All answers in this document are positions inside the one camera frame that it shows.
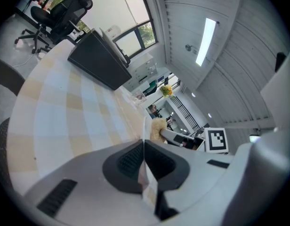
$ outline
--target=ceiling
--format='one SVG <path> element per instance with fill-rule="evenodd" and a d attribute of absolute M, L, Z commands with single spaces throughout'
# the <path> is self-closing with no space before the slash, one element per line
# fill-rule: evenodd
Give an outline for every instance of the ceiling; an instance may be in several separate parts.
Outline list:
<path fill-rule="evenodd" d="M 214 126 L 228 128 L 232 143 L 249 141 L 254 128 L 274 127 L 261 89 L 274 75 L 276 54 L 290 36 L 269 0 L 157 0 L 169 69 Z M 202 66 L 195 63 L 205 19 L 218 21 Z"/>

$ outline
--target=ceiling panel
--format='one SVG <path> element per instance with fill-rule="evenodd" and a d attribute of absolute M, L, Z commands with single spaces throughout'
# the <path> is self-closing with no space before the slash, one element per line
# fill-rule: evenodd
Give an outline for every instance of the ceiling panel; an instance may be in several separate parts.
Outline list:
<path fill-rule="evenodd" d="M 197 83 L 209 64 L 220 43 L 227 24 L 227 14 L 232 0 L 164 0 L 169 25 L 170 61 L 179 70 L 188 72 L 188 77 Z M 185 49 L 186 44 L 192 45 L 198 53 L 206 18 L 219 21 L 207 59 L 202 66 L 195 63 L 197 54 Z"/>

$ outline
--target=person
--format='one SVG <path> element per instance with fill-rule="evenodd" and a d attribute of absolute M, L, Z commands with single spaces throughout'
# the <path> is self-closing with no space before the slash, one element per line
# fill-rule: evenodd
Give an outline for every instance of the person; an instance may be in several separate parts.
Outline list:
<path fill-rule="evenodd" d="M 157 114 L 157 112 L 156 112 L 156 105 L 150 105 L 150 106 L 148 106 L 148 109 L 150 111 L 150 113 L 149 113 L 150 117 L 152 119 L 154 119 L 156 117 L 156 114 Z"/>

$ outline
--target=white wall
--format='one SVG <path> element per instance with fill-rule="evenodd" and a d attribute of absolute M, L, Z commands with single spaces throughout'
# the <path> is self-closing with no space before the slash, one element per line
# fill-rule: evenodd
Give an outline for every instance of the white wall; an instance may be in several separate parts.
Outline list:
<path fill-rule="evenodd" d="M 170 98 L 166 99 L 166 103 L 165 103 L 166 108 L 171 111 L 174 112 L 173 114 L 173 118 L 176 120 L 177 117 L 182 121 L 183 125 L 180 125 L 180 127 L 182 127 L 183 129 L 186 128 L 186 130 L 190 133 L 193 133 L 194 130 L 192 129 L 191 125 L 189 124 L 189 122 L 186 120 L 186 118 L 183 116 L 183 114 L 181 113 L 181 111 L 177 108 L 177 106 L 172 102 L 172 100 Z"/>
<path fill-rule="evenodd" d="M 196 104 L 186 94 L 183 94 L 180 91 L 180 92 L 175 93 L 175 95 L 182 102 L 182 104 L 186 107 L 186 109 L 193 116 L 193 118 L 195 119 L 195 121 L 200 127 L 209 123 L 209 121 L 204 116 L 204 114 L 200 111 L 200 109 L 196 106 Z"/>

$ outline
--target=white cabinet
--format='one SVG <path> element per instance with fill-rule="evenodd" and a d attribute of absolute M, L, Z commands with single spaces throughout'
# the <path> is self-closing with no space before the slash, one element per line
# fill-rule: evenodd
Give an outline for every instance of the white cabinet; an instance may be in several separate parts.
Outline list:
<path fill-rule="evenodd" d="M 132 78 L 123 86 L 130 92 L 157 74 L 154 58 L 148 53 L 131 62 L 127 70 Z"/>

